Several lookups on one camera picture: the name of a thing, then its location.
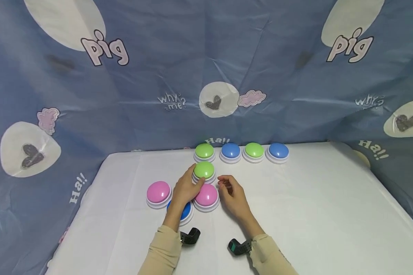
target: blue fabric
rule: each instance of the blue fabric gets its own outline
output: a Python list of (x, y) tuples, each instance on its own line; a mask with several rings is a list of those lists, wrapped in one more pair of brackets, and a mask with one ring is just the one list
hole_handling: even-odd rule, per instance
[(327, 139), (413, 217), (413, 0), (0, 0), (0, 274), (108, 154)]

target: button top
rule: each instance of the button top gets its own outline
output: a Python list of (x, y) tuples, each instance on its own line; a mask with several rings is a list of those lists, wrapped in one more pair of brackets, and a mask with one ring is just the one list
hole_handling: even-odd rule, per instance
[(147, 189), (147, 199), (152, 203), (163, 202), (171, 192), (171, 188), (165, 181), (152, 183)]
[(263, 147), (255, 142), (251, 142), (245, 146), (245, 152), (250, 157), (261, 157), (263, 155)]
[(199, 162), (194, 168), (194, 174), (200, 179), (209, 179), (214, 174), (214, 166), (210, 162)]
[(217, 189), (212, 184), (204, 184), (195, 199), (201, 206), (212, 206), (217, 198)]
[(227, 143), (223, 145), (221, 151), (228, 159), (235, 159), (240, 154), (240, 147), (234, 143)]
[[(167, 205), (167, 211), (168, 211), (168, 208), (169, 208), (169, 206), (170, 206), (170, 203), (171, 203), (171, 201), (168, 203), (168, 205)], [(190, 214), (190, 212), (191, 212), (191, 203), (187, 203), (186, 205), (185, 205), (185, 207), (184, 207), (184, 210), (182, 211), (182, 215), (181, 215), (181, 217), (180, 217), (180, 220), (183, 220), (183, 219), (185, 219), (186, 217), (188, 217), (188, 215)]]
[(196, 156), (201, 159), (207, 159), (214, 154), (214, 148), (211, 144), (199, 144), (195, 150)]
[(269, 146), (269, 153), (276, 159), (284, 159), (289, 154), (289, 149), (284, 144), (274, 143)]

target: black wrist device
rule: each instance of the black wrist device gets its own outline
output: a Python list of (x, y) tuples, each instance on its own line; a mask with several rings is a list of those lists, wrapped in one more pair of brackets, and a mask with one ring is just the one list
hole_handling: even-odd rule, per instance
[(247, 240), (241, 244), (236, 239), (232, 239), (228, 244), (228, 249), (235, 256), (248, 254), (251, 251), (251, 240)]
[(189, 234), (180, 232), (180, 242), (183, 245), (194, 245), (200, 236), (200, 230), (197, 228), (192, 228)]

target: green button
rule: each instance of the green button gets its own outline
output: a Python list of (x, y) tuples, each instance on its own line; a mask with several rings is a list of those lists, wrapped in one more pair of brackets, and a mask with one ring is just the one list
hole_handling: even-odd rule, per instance
[(204, 177), (205, 179), (209, 179), (214, 174), (214, 166), (211, 162), (199, 162), (196, 164), (194, 168), (194, 174), (200, 179)]
[(214, 154), (214, 148), (211, 144), (199, 144), (196, 147), (196, 156), (200, 157), (201, 159), (207, 159)]
[(264, 150), (261, 145), (251, 142), (245, 146), (245, 152), (250, 157), (261, 157)]

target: white table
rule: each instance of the white table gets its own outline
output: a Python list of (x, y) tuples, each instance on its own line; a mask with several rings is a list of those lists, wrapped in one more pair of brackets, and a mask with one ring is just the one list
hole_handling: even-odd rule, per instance
[[(261, 226), (300, 275), (413, 275), (413, 220), (345, 145), (288, 145), (290, 159), (223, 163), (244, 187)], [(165, 209), (145, 201), (158, 180), (174, 186), (194, 150), (117, 153), (102, 164), (47, 275), (136, 275)], [(183, 249), (176, 275), (253, 274), (227, 250), (245, 237), (220, 205), (196, 212), (181, 231), (200, 229)]]

